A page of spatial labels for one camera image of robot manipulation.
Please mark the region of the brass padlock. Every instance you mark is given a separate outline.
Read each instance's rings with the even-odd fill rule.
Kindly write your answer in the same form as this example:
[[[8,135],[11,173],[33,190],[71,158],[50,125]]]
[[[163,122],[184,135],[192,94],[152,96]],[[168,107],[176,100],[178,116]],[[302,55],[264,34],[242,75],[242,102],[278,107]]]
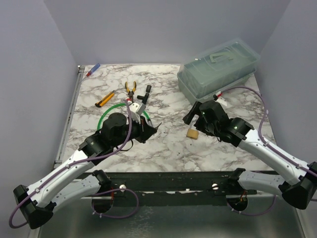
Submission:
[[[193,129],[193,122],[189,124],[189,128],[186,134],[186,137],[197,140],[199,136],[199,132],[195,129]]]

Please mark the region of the green cable lock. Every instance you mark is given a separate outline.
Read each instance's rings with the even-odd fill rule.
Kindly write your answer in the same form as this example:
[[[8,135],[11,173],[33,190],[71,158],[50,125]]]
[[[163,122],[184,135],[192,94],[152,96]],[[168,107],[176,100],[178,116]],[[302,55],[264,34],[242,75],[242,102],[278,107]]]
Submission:
[[[120,103],[120,104],[116,104],[116,105],[110,107],[109,109],[107,109],[107,110],[102,114],[102,116],[100,117],[100,119],[99,119],[99,121],[98,121],[97,130],[101,129],[102,123],[103,123],[104,118],[106,117],[107,114],[109,114],[112,110],[114,110],[114,109],[116,109],[116,108],[123,107],[123,106],[125,106],[125,104],[124,104],[124,103]],[[152,125],[153,125],[153,124],[152,124],[152,120],[151,120],[151,118],[149,117],[149,115],[147,114],[147,112],[146,112],[146,111],[143,111],[143,114],[144,114],[145,118],[147,119],[148,124],[152,126]]]

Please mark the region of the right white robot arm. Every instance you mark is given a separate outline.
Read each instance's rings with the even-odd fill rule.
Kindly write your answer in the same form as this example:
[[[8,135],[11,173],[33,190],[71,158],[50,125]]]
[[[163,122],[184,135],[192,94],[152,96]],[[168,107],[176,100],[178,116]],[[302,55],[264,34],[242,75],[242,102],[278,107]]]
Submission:
[[[278,195],[297,209],[307,208],[317,190],[316,162],[307,163],[261,139],[250,123],[242,118],[229,118],[221,104],[214,100],[196,102],[183,118],[184,123],[190,124],[194,116],[198,116],[194,124],[198,131],[251,153],[277,173],[266,175],[242,170],[228,181],[231,193],[258,190]]]

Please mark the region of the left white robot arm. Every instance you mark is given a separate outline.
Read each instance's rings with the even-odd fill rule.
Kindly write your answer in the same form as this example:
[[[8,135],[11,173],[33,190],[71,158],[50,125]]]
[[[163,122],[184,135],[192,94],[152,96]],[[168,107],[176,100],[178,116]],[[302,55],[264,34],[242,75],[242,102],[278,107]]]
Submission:
[[[111,114],[102,128],[88,136],[66,162],[34,184],[17,186],[13,194],[25,224],[31,229],[39,228],[70,201],[86,195],[106,195],[112,184],[101,170],[79,183],[73,180],[118,152],[120,145],[133,139],[145,143],[157,132],[157,127],[148,124],[145,117],[140,119],[136,122],[121,113]]]

